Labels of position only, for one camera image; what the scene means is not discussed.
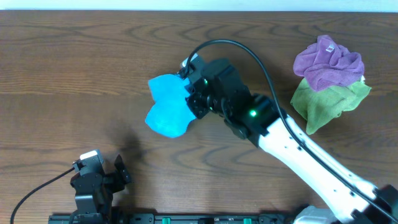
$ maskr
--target purple cloth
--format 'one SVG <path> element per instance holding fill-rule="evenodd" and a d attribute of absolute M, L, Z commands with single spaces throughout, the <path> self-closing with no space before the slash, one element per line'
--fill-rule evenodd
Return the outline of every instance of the purple cloth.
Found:
<path fill-rule="evenodd" d="M 305 77 L 314 91 L 321 91 L 332 85 L 353 84 L 364 74 L 365 67 L 359 53 L 350 53 L 328 35 L 320 35 L 316 44 L 297 55 L 293 71 Z"/>

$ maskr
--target wood grain surface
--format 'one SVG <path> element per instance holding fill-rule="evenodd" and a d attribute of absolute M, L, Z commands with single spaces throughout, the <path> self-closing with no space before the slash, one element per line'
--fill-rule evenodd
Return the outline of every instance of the wood grain surface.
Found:
<path fill-rule="evenodd" d="M 382 187 L 398 186 L 398 15 L 317 12 L 0 12 L 0 223 L 29 191 L 100 149 L 106 169 L 121 154 L 135 183 L 115 205 L 159 213 L 258 213 L 325 204 L 285 165 L 236 138 L 216 115 L 177 139 L 151 131 L 148 79 L 176 72 L 200 43 L 238 40 L 269 68 L 282 106 L 301 78 L 295 56 L 318 35 L 359 52 L 370 95 L 312 138 L 344 166 Z M 252 92 L 269 94 L 258 66 L 232 46 L 229 57 Z M 72 174 L 31 196 L 16 223 L 46 223 L 75 210 Z"/>

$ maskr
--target green cloth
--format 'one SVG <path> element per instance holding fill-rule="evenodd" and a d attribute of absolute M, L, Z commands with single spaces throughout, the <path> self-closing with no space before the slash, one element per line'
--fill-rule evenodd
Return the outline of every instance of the green cloth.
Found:
<path fill-rule="evenodd" d="M 350 86 L 331 86 L 314 92 L 304 78 L 290 102 L 294 109 L 307 120 L 307 134 L 313 134 L 342 111 L 352 111 L 369 94 L 371 87 L 363 82 Z"/>

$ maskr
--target cable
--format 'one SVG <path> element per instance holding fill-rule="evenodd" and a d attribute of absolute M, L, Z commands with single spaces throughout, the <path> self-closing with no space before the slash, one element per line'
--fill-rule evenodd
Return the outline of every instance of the cable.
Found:
<path fill-rule="evenodd" d="M 56 178 L 53 178 L 49 181 L 47 181 L 46 183 L 36 187 L 35 189 L 33 189 L 31 192 L 29 192 L 29 194 L 27 194 L 18 204 L 17 206 L 15 206 L 14 211 L 12 211 L 11 214 L 11 218 L 10 218 L 10 224 L 14 224 L 14 219 L 15 219 L 15 214 L 18 211 L 18 208 L 22 205 L 22 203 L 24 203 L 26 201 L 27 198 L 29 198 L 32 194 L 34 194 L 36 191 L 42 189 L 43 187 L 47 186 L 48 184 L 51 184 L 52 182 L 58 180 L 59 178 L 63 177 L 64 175 L 69 174 L 70 172 L 72 172 L 75 168 L 71 168 L 68 169 L 67 171 L 65 171 L 64 173 L 60 174 L 59 176 L 57 176 Z"/>
<path fill-rule="evenodd" d="M 385 211 L 383 208 L 381 208 L 380 206 L 378 206 L 377 204 L 375 204 L 371 198 L 369 198 L 366 194 L 362 193 L 362 191 L 358 190 L 354 185 L 352 185 L 351 183 L 349 183 L 346 179 L 344 179 L 342 176 L 340 176 L 336 171 L 334 171 L 332 168 L 330 168 L 330 166 L 328 166 L 328 164 L 326 164 L 325 162 L 323 162 L 316 154 L 314 154 L 306 145 L 304 142 L 302 142 L 293 132 L 292 128 L 289 126 L 289 124 L 286 122 L 286 119 L 284 118 L 282 109 L 279 106 L 279 100 L 278 97 L 276 95 L 275 89 L 274 89 L 274 84 L 271 80 L 271 77 L 268 74 L 267 68 L 264 66 L 264 64 L 261 62 L 260 58 L 252 51 L 250 50 L 248 47 L 246 47 L 245 45 L 235 41 L 235 40 L 227 40 L 227 39 L 217 39 L 217 40 L 209 40 L 207 42 L 202 43 L 201 45 L 199 45 L 198 47 L 195 48 L 195 50 L 193 50 L 193 52 L 189 55 L 188 60 L 187 60 L 187 64 L 185 66 L 185 75 L 188 75 L 189 72 L 189 67 L 190 67 L 190 63 L 191 63 L 191 59 L 194 56 L 195 53 L 197 53 L 200 49 L 209 46 L 209 45 L 213 45 L 213 44 L 232 44 L 235 46 L 238 46 L 240 48 L 242 48 L 243 50 L 245 50 L 247 53 L 249 53 L 249 55 L 260 65 L 262 71 L 264 72 L 264 76 L 267 79 L 268 85 L 269 85 L 269 89 L 271 91 L 271 95 L 275 101 L 275 107 L 277 109 L 277 112 L 280 116 L 280 119 L 282 120 L 287 132 L 289 132 L 289 134 L 292 136 L 292 138 L 297 142 L 297 144 L 299 144 L 299 146 L 301 148 L 304 149 L 305 152 L 307 152 L 315 161 L 317 161 L 323 168 L 325 168 L 329 173 L 331 173 L 333 176 L 335 176 L 341 183 L 343 183 L 347 188 L 349 188 L 353 193 L 358 194 L 361 198 L 363 198 L 365 201 L 367 201 L 367 203 L 369 203 L 370 205 L 372 205 L 374 208 L 376 208 L 377 210 L 379 210 L 381 213 L 383 213 L 386 217 L 388 217 L 390 220 L 398 223 L 398 219 L 393 217 L 389 212 Z"/>
<path fill-rule="evenodd" d="M 74 212 L 72 212 L 72 214 L 70 214 L 70 216 L 69 216 L 69 224 L 73 224 L 73 221 L 75 221 L 75 217 L 76 217 L 78 212 L 79 212 L 79 210 L 75 210 Z"/>

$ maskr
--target black cable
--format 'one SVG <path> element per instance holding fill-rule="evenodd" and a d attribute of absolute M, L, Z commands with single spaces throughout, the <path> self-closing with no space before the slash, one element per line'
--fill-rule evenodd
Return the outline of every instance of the black cable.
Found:
<path fill-rule="evenodd" d="M 199 45 L 197 48 L 195 48 L 195 50 L 193 50 L 193 52 L 189 55 L 188 60 L 187 60 L 187 64 L 185 66 L 185 75 L 188 75 L 189 72 L 189 66 L 191 63 L 191 59 L 194 56 L 195 53 L 197 53 L 200 49 L 209 46 L 209 45 L 213 45 L 213 44 L 232 44 L 235 46 L 238 46 L 240 48 L 242 48 L 243 50 L 245 50 L 247 53 L 249 53 L 250 56 L 253 57 L 253 59 L 260 65 L 262 71 L 264 72 L 264 75 L 267 79 L 268 85 L 269 85 L 269 89 L 271 91 L 271 95 L 275 101 L 275 107 L 278 111 L 278 114 L 280 116 L 280 119 L 282 120 L 287 132 L 289 132 L 289 134 L 292 136 L 292 138 L 297 142 L 297 144 L 299 144 L 299 146 L 301 148 L 304 149 L 305 152 L 307 152 L 313 159 L 315 159 L 315 161 L 317 161 L 323 168 L 325 168 L 329 173 L 331 173 L 333 176 L 335 176 L 340 182 L 342 182 L 347 188 L 349 188 L 353 193 L 358 194 L 361 198 L 363 198 L 365 201 L 367 201 L 367 203 L 369 203 L 370 205 L 372 205 L 374 208 L 376 208 L 377 210 L 379 210 L 381 213 L 383 213 L 385 216 L 387 216 L 389 219 L 391 219 L 392 221 L 398 223 L 398 219 L 393 217 L 389 212 L 385 211 L 383 208 L 381 208 L 380 206 L 378 206 L 377 204 L 375 204 L 371 198 L 369 198 L 366 194 L 362 193 L 362 191 L 358 190 L 355 186 L 353 186 L 351 183 L 349 183 L 346 179 L 344 179 L 342 176 L 340 176 L 336 171 L 334 171 L 332 168 L 330 168 L 330 166 L 328 164 L 326 164 L 325 162 L 323 162 L 316 154 L 314 154 L 306 145 L 305 142 L 301 141 L 293 132 L 292 128 L 289 126 L 289 124 L 286 122 L 286 119 L 284 118 L 284 115 L 282 113 L 282 110 L 279 106 L 279 100 L 278 97 L 276 95 L 276 92 L 274 90 L 274 84 L 271 80 L 271 77 L 268 74 L 267 68 L 264 66 L 264 64 L 261 62 L 260 58 L 252 51 L 250 50 L 248 47 L 246 47 L 245 45 L 235 41 L 235 40 L 227 40 L 227 39 L 218 39 L 218 40 L 209 40 L 207 42 L 202 43 L 201 45 Z"/>
<path fill-rule="evenodd" d="M 65 171 L 64 173 L 60 174 L 59 176 L 57 176 L 56 178 L 53 178 L 49 181 L 47 181 L 46 183 L 36 187 L 35 189 L 33 189 L 31 192 L 29 192 L 29 194 L 27 194 L 18 204 L 17 206 L 15 206 L 14 211 L 12 211 L 11 214 L 11 218 L 10 218 L 10 224 L 14 224 L 14 219 L 15 219 L 15 214 L 18 211 L 18 208 L 22 205 L 22 203 L 24 203 L 26 201 L 27 198 L 29 198 L 32 194 L 34 194 L 36 191 L 40 190 L 41 188 L 47 186 L 48 184 L 51 184 L 52 182 L 58 180 L 59 178 L 63 177 L 64 175 L 69 174 L 70 172 L 72 172 L 75 168 L 71 168 L 68 169 L 67 171 Z"/>
<path fill-rule="evenodd" d="M 69 216 L 69 224 L 73 224 L 73 221 L 75 221 L 75 217 L 76 217 L 78 212 L 79 212 L 79 210 L 75 210 L 74 212 L 72 212 L 72 214 L 70 214 L 70 216 Z"/>

